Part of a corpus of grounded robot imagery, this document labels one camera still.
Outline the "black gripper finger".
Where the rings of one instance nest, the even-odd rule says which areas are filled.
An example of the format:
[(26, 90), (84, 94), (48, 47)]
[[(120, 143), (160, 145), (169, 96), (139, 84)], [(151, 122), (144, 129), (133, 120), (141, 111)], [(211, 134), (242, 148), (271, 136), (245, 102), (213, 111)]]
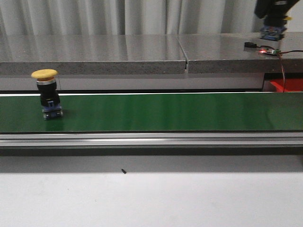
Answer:
[(299, 0), (257, 0), (254, 13), (260, 19), (265, 17), (284, 18), (297, 2)]

